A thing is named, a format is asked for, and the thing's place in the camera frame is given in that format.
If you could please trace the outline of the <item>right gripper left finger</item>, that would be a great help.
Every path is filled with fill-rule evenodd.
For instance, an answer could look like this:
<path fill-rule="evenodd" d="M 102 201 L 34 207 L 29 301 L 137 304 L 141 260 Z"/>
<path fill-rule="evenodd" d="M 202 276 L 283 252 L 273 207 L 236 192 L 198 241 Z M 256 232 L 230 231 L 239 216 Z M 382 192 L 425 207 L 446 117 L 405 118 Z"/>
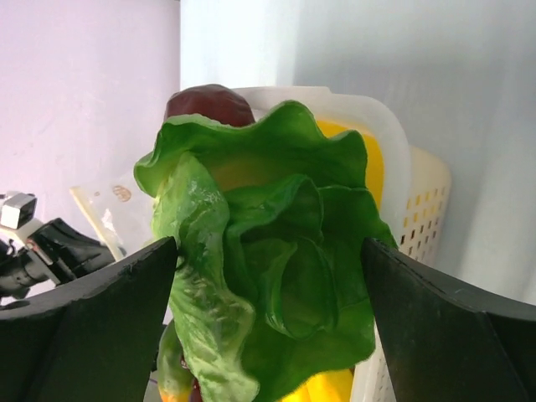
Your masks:
<path fill-rule="evenodd" d="M 178 258 L 172 238 L 1 309 L 3 401 L 141 401 Z"/>

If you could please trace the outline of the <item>dark red toy apple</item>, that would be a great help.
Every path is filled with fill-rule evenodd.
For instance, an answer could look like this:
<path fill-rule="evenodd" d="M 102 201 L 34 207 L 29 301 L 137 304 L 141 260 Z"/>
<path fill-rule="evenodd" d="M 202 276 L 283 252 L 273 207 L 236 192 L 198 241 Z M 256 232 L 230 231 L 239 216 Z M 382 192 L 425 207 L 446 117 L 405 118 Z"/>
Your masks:
<path fill-rule="evenodd" d="M 234 127 L 255 123 L 246 99 L 218 84 L 198 85 L 173 94 L 167 101 L 164 119 L 192 114 L 199 114 Z"/>

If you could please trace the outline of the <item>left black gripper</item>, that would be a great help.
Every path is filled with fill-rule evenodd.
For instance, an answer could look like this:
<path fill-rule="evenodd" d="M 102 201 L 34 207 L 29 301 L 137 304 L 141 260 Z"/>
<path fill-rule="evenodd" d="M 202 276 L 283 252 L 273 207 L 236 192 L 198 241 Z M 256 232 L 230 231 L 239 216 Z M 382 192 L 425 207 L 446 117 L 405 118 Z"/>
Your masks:
<path fill-rule="evenodd" d="M 31 219 L 18 229 L 1 227 L 1 308 L 21 307 L 33 286 L 75 281 L 126 256 L 81 234 L 61 218 L 43 223 Z"/>

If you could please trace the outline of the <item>green toy lettuce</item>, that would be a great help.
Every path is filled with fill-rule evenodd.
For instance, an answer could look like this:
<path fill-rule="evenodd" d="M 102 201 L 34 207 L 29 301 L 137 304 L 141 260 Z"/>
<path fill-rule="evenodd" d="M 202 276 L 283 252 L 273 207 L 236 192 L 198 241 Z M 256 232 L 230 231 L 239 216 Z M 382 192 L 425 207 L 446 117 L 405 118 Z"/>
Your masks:
<path fill-rule="evenodd" d="M 178 243 L 169 305 L 204 400 L 276 401 L 374 352 L 360 252 L 395 240 L 361 146 L 288 100 L 241 128 L 170 118 L 136 163 L 154 235 Z"/>

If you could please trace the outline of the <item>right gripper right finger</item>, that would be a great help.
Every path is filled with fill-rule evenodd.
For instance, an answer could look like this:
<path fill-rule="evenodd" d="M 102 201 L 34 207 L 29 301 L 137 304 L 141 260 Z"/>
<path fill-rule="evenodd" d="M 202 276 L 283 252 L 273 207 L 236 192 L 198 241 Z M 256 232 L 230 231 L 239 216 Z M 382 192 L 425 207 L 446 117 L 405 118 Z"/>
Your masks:
<path fill-rule="evenodd" d="M 398 401 L 533 401 L 535 307 L 437 271 L 378 240 L 364 279 Z"/>

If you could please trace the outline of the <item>green orange toy mango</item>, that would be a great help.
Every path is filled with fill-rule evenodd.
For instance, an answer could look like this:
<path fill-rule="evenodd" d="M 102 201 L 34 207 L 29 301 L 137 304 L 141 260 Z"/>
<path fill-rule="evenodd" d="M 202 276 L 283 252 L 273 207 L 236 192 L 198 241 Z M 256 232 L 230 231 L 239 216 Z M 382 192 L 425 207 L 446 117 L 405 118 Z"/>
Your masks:
<path fill-rule="evenodd" d="M 185 369 L 183 348 L 175 331 L 174 320 L 164 329 L 157 354 L 157 387 L 162 401 L 187 402 L 192 391 L 193 375 Z"/>

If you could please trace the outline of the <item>clear zip top bag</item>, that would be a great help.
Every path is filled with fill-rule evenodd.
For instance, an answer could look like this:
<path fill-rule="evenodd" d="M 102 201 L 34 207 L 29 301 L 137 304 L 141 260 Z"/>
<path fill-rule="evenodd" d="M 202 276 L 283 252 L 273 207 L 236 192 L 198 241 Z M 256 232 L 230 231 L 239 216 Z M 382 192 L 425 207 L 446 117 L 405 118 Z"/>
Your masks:
<path fill-rule="evenodd" d="M 130 173 L 70 188 L 78 208 L 115 260 L 151 244 L 153 199 Z"/>

